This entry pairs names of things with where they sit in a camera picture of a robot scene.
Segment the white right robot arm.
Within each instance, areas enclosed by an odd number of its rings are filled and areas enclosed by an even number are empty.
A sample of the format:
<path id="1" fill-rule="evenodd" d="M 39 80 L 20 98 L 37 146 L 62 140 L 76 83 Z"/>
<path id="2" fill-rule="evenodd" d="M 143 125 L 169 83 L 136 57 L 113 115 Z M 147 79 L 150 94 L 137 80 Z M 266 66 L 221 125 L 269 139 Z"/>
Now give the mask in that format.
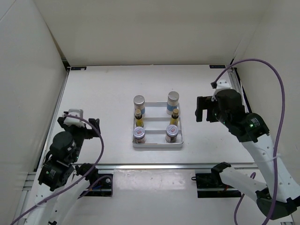
<path id="1" fill-rule="evenodd" d="M 196 121 L 220 122 L 228 128 L 249 152 L 264 183 L 255 181 L 222 162 L 211 169 L 210 181 L 215 187 L 229 185 L 256 202 L 263 215 L 276 220 L 291 215 L 300 205 L 300 186 L 292 178 L 282 160 L 274 156 L 275 146 L 269 129 L 260 115 L 245 111 L 241 94 L 233 89 L 214 96 L 197 97 Z"/>

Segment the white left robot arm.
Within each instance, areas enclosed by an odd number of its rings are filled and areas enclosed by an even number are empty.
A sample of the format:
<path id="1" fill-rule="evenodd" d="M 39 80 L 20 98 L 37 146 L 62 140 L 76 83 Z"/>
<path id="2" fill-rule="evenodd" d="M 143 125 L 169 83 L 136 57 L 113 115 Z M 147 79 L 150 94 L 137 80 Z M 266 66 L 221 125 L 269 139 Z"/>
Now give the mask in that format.
<path id="1" fill-rule="evenodd" d="M 101 137 L 100 120 L 85 120 L 81 113 L 66 112 L 58 118 L 57 133 L 38 177 L 35 204 L 24 212 L 27 225 L 59 225 L 76 200 L 101 179 L 95 164 L 73 166 L 83 142 Z"/>

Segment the tall blue-label jar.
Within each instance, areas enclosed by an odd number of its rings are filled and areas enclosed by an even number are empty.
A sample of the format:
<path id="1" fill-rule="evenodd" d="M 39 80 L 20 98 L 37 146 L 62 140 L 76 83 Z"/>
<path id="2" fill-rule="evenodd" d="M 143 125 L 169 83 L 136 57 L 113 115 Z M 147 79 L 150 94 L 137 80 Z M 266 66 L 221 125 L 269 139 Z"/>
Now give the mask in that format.
<path id="1" fill-rule="evenodd" d="M 178 107 L 179 97 L 180 97 L 179 93 L 176 91 L 171 91 L 168 93 L 167 106 L 166 106 L 167 114 L 171 115 L 173 110 Z"/>
<path id="2" fill-rule="evenodd" d="M 142 95 L 137 95 L 133 99 L 134 108 L 141 111 L 142 117 L 145 116 L 145 98 Z"/>

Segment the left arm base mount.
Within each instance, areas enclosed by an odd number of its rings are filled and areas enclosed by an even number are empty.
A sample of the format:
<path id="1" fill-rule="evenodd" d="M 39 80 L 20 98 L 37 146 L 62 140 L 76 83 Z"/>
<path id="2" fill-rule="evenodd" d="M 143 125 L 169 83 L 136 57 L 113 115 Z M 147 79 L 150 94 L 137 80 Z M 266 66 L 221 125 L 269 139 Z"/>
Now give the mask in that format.
<path id="1" fill-rule="evenodd" d="M 93 169 L 83 178 L 87 187 L 79 195 L 93 197 L 112 197 L 113 195 L 113 173 L 100 172 L 98 168 Z"/>

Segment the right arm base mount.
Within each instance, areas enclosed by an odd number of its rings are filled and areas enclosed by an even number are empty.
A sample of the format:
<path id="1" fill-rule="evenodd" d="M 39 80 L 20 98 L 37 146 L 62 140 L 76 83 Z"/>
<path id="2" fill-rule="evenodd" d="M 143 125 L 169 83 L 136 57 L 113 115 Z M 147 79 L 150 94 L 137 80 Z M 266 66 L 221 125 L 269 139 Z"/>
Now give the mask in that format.
<path id="1" fill-rule="evenodd" d="M 229 163 L 222 162 L 211 168 L 210 173 L 196 173 L 191 180 L 196 182 L 197 198 L 241 197 L 240 191 L 221 181 L 219 174 L 229 167 Z"/>

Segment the small yellow-label bottle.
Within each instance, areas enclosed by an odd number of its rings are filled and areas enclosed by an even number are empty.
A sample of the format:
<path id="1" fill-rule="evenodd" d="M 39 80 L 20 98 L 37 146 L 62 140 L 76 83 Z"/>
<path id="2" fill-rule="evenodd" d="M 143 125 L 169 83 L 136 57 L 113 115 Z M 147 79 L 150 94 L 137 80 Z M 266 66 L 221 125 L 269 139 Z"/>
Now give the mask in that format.
<path id="1" fill-rule="evenodd" d="M 170 119 L 170 125 L 178 125 L 179 122 L 179 110 L 178 108 L 173 109 Z"/>
<path id="2" fill-rule="evenodd" d="M 135 110 L 135 125 L 137 127 L 144 127 L 143 116 L 140 109 Z"/>

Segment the short spice jar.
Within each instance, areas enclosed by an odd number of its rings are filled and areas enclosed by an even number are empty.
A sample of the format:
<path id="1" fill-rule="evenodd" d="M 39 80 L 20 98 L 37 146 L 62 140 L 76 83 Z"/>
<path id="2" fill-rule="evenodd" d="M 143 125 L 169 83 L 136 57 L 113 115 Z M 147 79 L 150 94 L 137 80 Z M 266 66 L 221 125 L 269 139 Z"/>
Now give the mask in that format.
<path id="1" fill-rule="evenodd" d="M 133 130 L 133 142 L 134 143 L 145 143 L 145 130 L 143 127 L 136 127 Z"/>
<path id="2" fill-rule="evenodd" d="M 168 143 L 175 143 L 177 141 L 177 136 L 179 134 L 179 129 L 176 125 L 171 124 L 166 128 L 165 140 Z"/>

